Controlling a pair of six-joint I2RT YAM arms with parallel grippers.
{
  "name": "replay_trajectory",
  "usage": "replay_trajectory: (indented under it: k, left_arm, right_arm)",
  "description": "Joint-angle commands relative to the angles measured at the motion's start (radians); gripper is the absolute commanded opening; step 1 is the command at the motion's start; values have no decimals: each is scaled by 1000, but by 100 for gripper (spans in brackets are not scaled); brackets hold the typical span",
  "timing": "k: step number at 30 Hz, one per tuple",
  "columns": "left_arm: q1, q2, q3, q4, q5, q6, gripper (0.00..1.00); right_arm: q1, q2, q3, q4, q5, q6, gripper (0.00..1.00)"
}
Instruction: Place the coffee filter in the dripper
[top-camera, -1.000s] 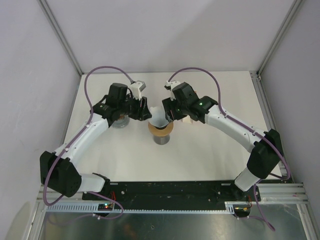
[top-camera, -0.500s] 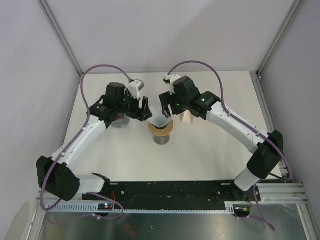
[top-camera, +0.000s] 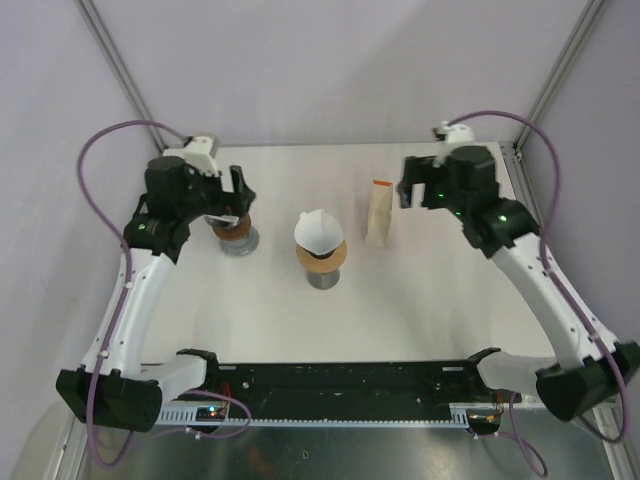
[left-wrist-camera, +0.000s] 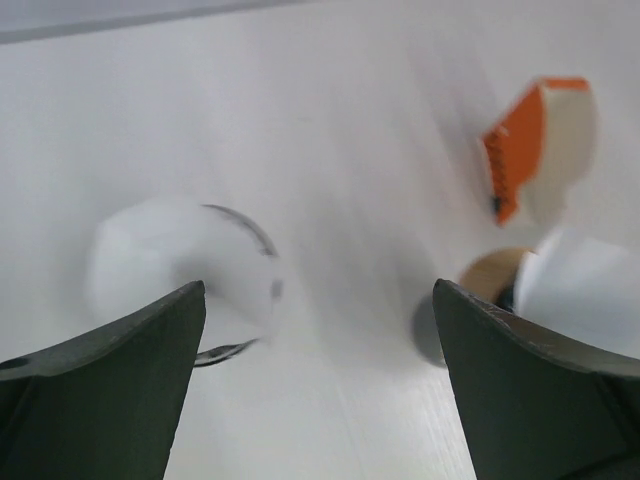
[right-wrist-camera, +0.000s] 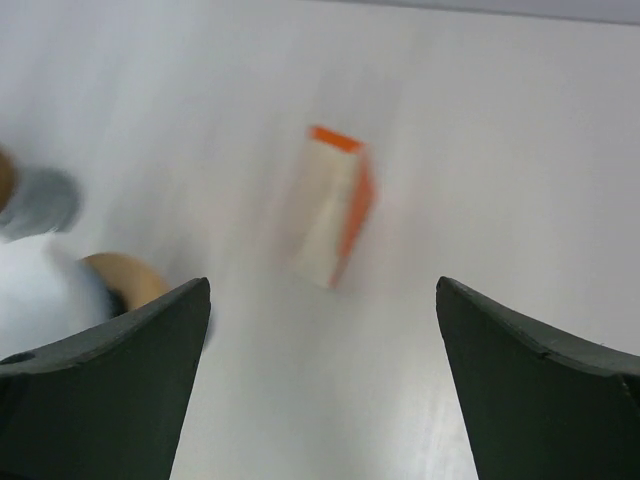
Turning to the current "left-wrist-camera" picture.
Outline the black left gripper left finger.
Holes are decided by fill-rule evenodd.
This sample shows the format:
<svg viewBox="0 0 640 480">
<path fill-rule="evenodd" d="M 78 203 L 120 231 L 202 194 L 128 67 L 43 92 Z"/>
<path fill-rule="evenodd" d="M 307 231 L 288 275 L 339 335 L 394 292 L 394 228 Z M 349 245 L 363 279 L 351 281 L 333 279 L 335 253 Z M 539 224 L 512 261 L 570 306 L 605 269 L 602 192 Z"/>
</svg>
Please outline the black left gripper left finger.
<svg viewBox="0 0 640 480">
<path fill-rule="evenodd" d="M 204 323 L 195 281 L 2 362 L 2 478 L 163 478 Z"/>
</svg>

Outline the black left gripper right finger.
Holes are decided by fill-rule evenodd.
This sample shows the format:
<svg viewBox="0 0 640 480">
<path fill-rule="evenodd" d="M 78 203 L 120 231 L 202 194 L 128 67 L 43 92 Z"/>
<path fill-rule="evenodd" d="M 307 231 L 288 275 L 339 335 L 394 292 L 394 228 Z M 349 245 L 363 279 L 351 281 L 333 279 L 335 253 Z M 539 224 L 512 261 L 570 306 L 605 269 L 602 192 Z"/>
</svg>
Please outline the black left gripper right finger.
<svg viewBox="0 0 640 480">
<path fill-rule="evenodd" d="M 639 362 L 439 279 L 433 309 L 479 479 L 636 479 Z"/>
</svg>

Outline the white paper coffee filter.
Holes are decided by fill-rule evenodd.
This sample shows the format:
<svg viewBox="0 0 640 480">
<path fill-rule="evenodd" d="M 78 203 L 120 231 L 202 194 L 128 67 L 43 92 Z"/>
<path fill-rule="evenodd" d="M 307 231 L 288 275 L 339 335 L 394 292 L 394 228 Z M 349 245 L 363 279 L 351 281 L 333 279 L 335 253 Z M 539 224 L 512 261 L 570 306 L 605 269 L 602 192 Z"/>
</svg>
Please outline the white paper coffee filter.
<svg viewBox="0 0 640 480">
<path fill-rule="evenodd" d="M 155 198 L 124 209 L 97 227 L 85 297 L 107 323 L 132 314 L 187 283 L 204 283 L 213 251 L 215 213 L 204 204 Z"/>
</svg>

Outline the coffee filter paper pack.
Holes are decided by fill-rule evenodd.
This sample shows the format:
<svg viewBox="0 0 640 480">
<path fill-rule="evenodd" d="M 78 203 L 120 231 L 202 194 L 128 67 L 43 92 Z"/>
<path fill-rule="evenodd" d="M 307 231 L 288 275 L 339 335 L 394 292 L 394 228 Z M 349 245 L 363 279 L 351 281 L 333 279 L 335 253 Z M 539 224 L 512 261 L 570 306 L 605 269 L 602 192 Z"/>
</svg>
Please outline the coffee filter paper pack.
<svg viewBox="0 0 640 480">
<path fill-rule="evenodd" d="M 597 107 L 583 77 L 539 77 L 479 137 L 497 225 L 557 222 L 591 170 Z"/>
</svg>

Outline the glass carafe with cork band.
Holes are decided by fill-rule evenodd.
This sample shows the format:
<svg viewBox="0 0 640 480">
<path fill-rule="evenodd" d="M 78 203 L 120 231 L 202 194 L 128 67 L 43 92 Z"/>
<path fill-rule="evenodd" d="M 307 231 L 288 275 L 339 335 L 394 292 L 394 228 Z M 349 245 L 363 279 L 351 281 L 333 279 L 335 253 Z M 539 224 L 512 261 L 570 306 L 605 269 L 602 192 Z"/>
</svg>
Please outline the glass carafe with cork band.
<svg viewBox="0 0 640 480">
<path fill-rule="evenodd" d="M 423 296 L 414 309 L 411 317 L 411 337 L 417 352 L 424 360 L 437 368 L 447 368 L 430 294 Z"/>
</svg>

